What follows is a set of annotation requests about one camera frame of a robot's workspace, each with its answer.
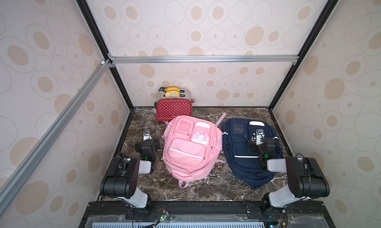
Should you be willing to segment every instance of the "reflective strip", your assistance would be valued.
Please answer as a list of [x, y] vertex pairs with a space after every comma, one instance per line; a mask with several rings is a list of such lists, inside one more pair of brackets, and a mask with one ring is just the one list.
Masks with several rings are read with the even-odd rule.
[[169, 150], [176, 151], [176, 152], [179, 152], [180, 154], [185, 154], [185, 155], [188, 155], [188, 156], [190, 156], [190, 157], [194, 157], [194, 158], [199, 158], [199, 159], [203, 159], [203, 158], [204, 158], [204, 157], [197, 156], [197, 155], [193, 155], [193, 154], [187, 154], [187, 153], [182, 152], [182, 151], [177, 150], [177, 149], [169, 148]]
[[255, 158], [259, 158], [259, 156], [241, 156], [241, 155], [234, 155], [236, 158], [252, 158], [252, 159], [255, 159]]

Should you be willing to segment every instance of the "backpack front pocket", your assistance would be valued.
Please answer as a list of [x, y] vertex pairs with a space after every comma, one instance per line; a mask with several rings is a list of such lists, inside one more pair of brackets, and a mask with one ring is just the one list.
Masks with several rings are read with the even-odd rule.
[[173, 134], [176, 137], [179, 137], [182, 139], [189, 139], [190, 135], [192, 134], [193, 125], [194, 125], [193, 121], [186, 118], [181, 118], [177, 122], [176, 127], [174, 128]]
[[168, 155], [173, 164], [200, 164], [205, 160], [205, 147], [189, 140], [174, 139], [169, 146]]

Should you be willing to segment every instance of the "aluminum frame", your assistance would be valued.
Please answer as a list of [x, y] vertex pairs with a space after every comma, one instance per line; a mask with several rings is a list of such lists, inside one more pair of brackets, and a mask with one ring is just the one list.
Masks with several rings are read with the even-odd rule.
[[65, 126], [73, 118], [75, 112], [83, 104], [89, 93], [98, 83], [101, 76], [111, 66], [109, 59], [103, 61], [98, 68], [91, 74], [85, 84], [79, 89], [70, 103], [65, 107], [62, 113], [57, 117], [38, 143], [34, 146], [30, 154], [24, 159], [22, 164], [16, 169], [12, 177], [8, 180], [0, 192], [0, 217], [7, 210], [18, 192], [22, 189], [26, 181], [33, 174], [38, 164], [44, 158], [51, 146], [57, 140]]
[[169, 57], [115, 57], [112, 63], [227, 63], [227, 62], [297, 62], [298, 55], [218, 55]]

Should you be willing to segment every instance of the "red toaster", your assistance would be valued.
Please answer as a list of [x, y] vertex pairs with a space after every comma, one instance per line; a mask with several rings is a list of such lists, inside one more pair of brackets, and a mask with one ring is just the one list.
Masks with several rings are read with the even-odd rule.
[[157, 121], [171, 121], [176, 116], [192, 116], [194, 100], [190, 98], [190, 92], [182, 88], [177, 89], [179, 93], [171, 96], [168, 96], [167, 88], [161, 87], [159, 89], [159, 99], [155, 102]]

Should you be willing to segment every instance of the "black frame edge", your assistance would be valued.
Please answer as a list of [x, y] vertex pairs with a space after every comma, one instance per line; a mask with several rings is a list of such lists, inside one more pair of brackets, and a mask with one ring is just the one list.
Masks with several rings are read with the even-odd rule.
[[323, 28], [324, 24], [326, 23], [327, 19], [331, 15], [332, 10], [336, 6], [337, 2], [339, 0], [328, 0], [324, 9], [322, 10], [319, 18], [317, 19], [315, 25], [313, 26], [310, 34], [307, 37], [307, 40], [302, 46], [302, 49], [300, 50], [298, 56], [299, 59], [296, 62], [295, 65], [292, 65], [290, 70], [288, 71], [285, 79], [283, 80], [282, 84], [279, 87], [279, 90], [275, 94], [275, 97], [273, 98], [272, 102], [269, 106], [269, 111], [272, 111], [275, 107], [275, 105], [278, 103], [280, 97], [282, 96], [283, 92], [286, 90], [288, 84], [291, 82], [292, 77], [294, 76], [295, 72], [299, 68], [300, 64], [302, 63], [303, 59], [307, 55], [308, 51], [312, 47], [315, 39], [319, 35], [321, 29]]
[[[107, 49], [106, 43], [103, 40], [102, 34], [99, 31], [98, 25], [95, 22], [93, 14], [91, 13], [91, 10], [90, 10], [86, 0], [76, 0], [76, 1], [78, 3], [79, 8], [81, 9], [81, 12], [82, 12], [86, 22], [87, 22], [87, 25], [90, 28], [90, 31], [92, 32], [92, 34], [94, 36], [94, 39], [95, 39], [99, 49], [101, 50], [103, 57], [105, 59], [110, 59], [110, 57], [108, 55], [109, 50]], [[124, 87], [124, 84], [120, 78], [120, 75], [119, 75], [117, 69], [115, 68], [114, 64], [112, 64], [112, 66], [113, 67], [110, 68], [111, 74], [114, 77], [115, 82], [116, 82], [124, 100], [126, 101], [128, 108], [130, 109], [130, 111], [132, 111], [134, 108], [132, 105], [132, 101], [131, 101], [130, 97], [128, 96], [127, 90]]]
[[279, 132], [280, 139], [282, 140], [283, 145], [285, 146], [285, 149], [286, 149], [288, 156], [293, 156], [293, 154], [290, 150], [290, 147], [287, 144], [286, 138], [284, 137], [283, 132], [280, 129], [279, 124], [278, 124], [278, 122], [274, 116], [274, 113], [271, 110], [269, 110], [269, 113], [270, 113], [271, 119], [274, 121], [274, 125], [275, 125], [276, 130]]
[[121, 148], [123, 147], [124, 140], [126, 139], [128, 128], [130, 127], [130, 124], [131, 124], [131, 121], [132, 121], [132, 117], [134, 116], [134, 112], [135, 112], [135, 109], [131, 110], [130, 114], [128, 115], [128, 118], [127, 118], [127, 121], [126, 121], [126, 125], [124, 125], [122, 134], [121, 134], [121, 136], [119, 138], [119, 142], [117, 144], [117, 148], [115, 149], [113, 157], [120, 155]]
[[110, 68], [110, 72], [111, 72], [112, 76], [114, 77], [115, 82], [118, 85], [119, 90], [121, 92], [121, 95], [123, 96], [124, 100], [126, 101], [128, 108], [130, 109], [130, 111], [133, 111], [134, 106], [132, 105], [132, 101], [131, 101], [130, 97], [128, 96], [126, 87], [124, 87], [124, 84], [121, 80], [121, 77], [118, 73], [118, 70], [116, 69], [116, 67], [112, 67], [112, 68]]
[[89, 26], [91, 32], [93, 33], [94, 39], [96, 43], [98, 44], [103, 57], [105, 59], [109, 59], [109, 56], [107, 55], [109, 53], [109, 50], [107, 49], [107, 46], [102, 38], [101, 32], [99, 31], [99, 28], [94, 20], [93, 14], [91, 13], [86, 0], [76, 0], [76, 1], [78, 3], [79, 8], [82, 11], [82, 14], [87, 22], [87, 25]]

